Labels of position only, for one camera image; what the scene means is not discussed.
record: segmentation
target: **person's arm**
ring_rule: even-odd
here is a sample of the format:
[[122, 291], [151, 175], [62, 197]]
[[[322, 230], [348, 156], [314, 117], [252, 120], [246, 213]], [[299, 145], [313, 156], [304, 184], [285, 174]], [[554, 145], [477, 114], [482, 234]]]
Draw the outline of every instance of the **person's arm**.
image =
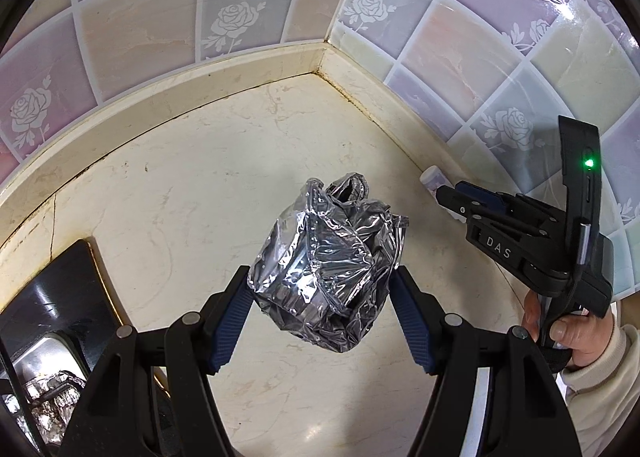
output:
[[[522, 325], [538, 338], [540, 303], [527, 294]], [[632, 326], [604, 319], [568, 315], [556, 321], [551, 338], [574, 350], [572, 366], [562, 372], [569, 388], [567, 405], [584, 457], [604, 450], [640, 396], [640, 337]]]

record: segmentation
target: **metal screw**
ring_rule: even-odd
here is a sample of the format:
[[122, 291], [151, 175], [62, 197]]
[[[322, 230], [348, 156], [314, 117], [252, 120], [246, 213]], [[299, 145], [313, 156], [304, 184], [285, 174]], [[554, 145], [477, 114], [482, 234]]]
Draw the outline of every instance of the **metal screw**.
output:
[[529, 337], [529, 333], [524, 327], [516, 325], [513, 329], [511, 329], [511, 333], [521, 340], [526, 340]]
[[444, 323], [452, 327], [459, 327], [462, 325], [462, 317], [455, 313], [450, 312], [449, 314], [445, 315]]
[[185, 325], [194, 325], [199, 321], [200, 315], [199, 313], [196, 313], [194, 311], [188, 312], [182, 317], [182, 323], [184, 323]]
[[130, 325], [121, 325], [120, 327], [118, 327], [118, 330], [116, 331], [116, 336], [118, 338], [126, 338], [132, 332], [133, 332], [132, 326], [130, 326]]

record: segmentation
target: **hand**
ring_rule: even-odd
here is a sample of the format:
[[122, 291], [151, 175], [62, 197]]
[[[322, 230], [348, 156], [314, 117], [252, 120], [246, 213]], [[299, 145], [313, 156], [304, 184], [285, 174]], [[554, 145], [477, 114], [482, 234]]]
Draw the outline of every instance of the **hand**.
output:
[[[529, 291], [524, 299], [524, 316], [522, 326], [529, 331], [533, 341], [538, 340], [540, 328], [540, 302], [538, 295]], [[573, 349], [572, 359], [577, 367], [586, 367], [602, 356], [609, 345], [613, 334], [614, 321], [611, 309], [604, 318], [593, 314], [578, 316], [568, 314], [556, 320], [551, 325], [549, 334], [551, 339]]]

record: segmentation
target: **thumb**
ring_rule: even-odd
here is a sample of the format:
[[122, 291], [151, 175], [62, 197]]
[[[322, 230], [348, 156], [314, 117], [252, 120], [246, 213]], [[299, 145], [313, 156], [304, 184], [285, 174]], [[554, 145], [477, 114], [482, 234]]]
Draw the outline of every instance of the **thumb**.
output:
[[596, 317], [570, 314], [553, 322], [549, 335], [552, 340], [569, 349], [587, 351], [593, 345], [596, 328]]

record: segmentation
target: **marble countertop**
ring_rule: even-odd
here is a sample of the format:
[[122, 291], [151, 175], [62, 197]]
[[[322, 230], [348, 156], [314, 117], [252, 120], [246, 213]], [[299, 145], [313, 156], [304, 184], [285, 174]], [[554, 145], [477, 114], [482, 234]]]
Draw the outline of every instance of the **marble countertop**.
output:
[[[402, 263], [447, 312], [497, 331], [519, 323], [507, 280], [420, 185], [420, 169], [313, 74], [193, 110], [98, 161], [8, 241], [0, 277], [17, 281], [25, 260], [87, 238], [124, 316], [139, 330], [166, 326], [254, 260], [308, 177], [329, 183], [346, 172], [364, 174], [370, 196], [409, 216]], [[355, 457], [406, 455], [434, 379], [413, 362], [387, 304], [345, 354], [280, 332], [253, 307], [210, 382], [245, 457]]]

